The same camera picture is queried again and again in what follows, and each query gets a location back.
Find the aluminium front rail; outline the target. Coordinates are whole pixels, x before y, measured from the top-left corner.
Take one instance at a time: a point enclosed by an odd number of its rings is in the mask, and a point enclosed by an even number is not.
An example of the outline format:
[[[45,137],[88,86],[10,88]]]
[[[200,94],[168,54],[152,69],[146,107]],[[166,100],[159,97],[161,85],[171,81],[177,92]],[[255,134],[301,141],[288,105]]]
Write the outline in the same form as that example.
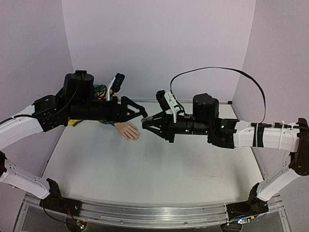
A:
[[[26,195],[27,203],[40,207],[40,199]],[[221,224],[245,224],[263,215],[279,212],[284,209],[281,196],[276,194],[268,202],[269,211],[256,217],[239,219],[228,222],[225,203],[202,204],[192,206],[131,206],[110,203],[95,203],[81,201],[82,208],[79,216],[71,216],[46,209],[51,213],[69,216],[86,222],[104,225],[132,227],[142,229],[184,229],[202,228]]]

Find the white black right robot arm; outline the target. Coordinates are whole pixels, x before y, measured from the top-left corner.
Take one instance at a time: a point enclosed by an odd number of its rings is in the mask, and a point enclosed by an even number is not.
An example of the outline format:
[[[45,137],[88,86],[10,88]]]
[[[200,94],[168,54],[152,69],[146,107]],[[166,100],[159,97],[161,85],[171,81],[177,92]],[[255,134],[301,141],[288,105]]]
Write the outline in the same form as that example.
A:
[[[253,197],[267,202],[275,193],[309,174],[309,126],[304,118],[296,123],[257,123],[219,118],[219,101],[209,94],[193,97],[193,112],[184,109],[173,94],[157,92],[162,112],[142,119],[142,128],[174,142],[175,135],[206,135],[207,142],[220,148],[258,147],[285,150],[290,160],[253,188]]]

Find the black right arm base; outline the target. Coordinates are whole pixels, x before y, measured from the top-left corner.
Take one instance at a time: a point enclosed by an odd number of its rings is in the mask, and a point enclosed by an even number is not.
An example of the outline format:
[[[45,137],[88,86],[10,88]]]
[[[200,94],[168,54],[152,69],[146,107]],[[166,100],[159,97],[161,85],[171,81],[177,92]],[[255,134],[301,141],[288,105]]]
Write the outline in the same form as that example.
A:
[[[256,217],[269,211],[267,201],[257,198],[257,188],[259,183],[255,184],[250,191],[246,201],[229,203],[226,205],[228,222],[237,221],[243,218]]]

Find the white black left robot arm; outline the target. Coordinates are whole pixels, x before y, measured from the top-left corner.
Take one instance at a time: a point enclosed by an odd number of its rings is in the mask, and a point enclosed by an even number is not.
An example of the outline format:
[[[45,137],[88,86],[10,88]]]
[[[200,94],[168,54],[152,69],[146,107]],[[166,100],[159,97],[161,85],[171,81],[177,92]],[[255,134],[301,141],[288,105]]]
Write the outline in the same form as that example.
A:
[[[92,120],[125,123],[139,116],[147,117],[143,106],[126,96],[115,96],[125,79],[117,73],[106,87],[105,96],[95,97],[94,77],[86,70],[65,76],[56,95],[36,100],[18,114],[0,123],[0,147],[4,149],[24,138],[67,126],[69,120]]]

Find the mannequin hand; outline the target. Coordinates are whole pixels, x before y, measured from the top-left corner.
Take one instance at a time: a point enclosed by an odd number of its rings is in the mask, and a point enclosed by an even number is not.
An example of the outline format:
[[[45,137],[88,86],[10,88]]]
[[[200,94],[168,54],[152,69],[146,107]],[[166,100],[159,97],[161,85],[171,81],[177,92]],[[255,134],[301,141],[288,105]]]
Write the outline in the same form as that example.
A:
[[[139,140],[140,132],[136,126],[129,122],[114,123],[116,130],[127,140]]]

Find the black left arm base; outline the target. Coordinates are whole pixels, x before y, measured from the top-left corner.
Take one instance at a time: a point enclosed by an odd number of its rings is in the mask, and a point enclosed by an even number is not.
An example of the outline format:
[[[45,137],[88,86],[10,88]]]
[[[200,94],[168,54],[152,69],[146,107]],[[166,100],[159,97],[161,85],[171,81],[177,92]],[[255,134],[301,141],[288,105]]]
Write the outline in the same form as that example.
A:
[[[40,207],[54,212],[79,216],[82,208],[82,202],[72,198],[63,197],[58,183],[48,178],[49,185],[47,197],[40,200]]]

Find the rainbow colored sleeve cloth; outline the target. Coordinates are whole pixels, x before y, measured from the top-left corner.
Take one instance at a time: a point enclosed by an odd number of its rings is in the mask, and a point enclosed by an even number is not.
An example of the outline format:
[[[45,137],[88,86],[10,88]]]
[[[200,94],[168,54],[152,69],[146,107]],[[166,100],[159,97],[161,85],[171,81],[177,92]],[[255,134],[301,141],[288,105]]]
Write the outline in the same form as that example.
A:
[[[94,85],[94,97],[97,100],[102,100],[106,97],[107,95],[107,87],[106,85],[102,84],[102,85]],[[68,120],[68,126],[72,126],[75,127],[78,124],[82,123],[84,120],[75,120],[75,119],[69,119]],[[113,122],[105,122],[102,120],[99,120],[99,123],[104,124],[104,125],[111,125],[113,127],[115,127],[115,123]]]

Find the glitter nail polish bottle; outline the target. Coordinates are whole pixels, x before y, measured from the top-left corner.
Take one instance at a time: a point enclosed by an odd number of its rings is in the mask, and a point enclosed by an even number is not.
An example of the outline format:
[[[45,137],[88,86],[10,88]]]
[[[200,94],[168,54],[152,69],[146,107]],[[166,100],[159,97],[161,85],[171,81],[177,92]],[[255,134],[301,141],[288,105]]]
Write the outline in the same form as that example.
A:
[[[148,116],[148,117],[142,118],[142,119],[141,119],[141,123],[142,123],[142,124],[145,124],[145,123],[152,122],[153,120],[154,120],[154,117],[153,117],[153,116]]]

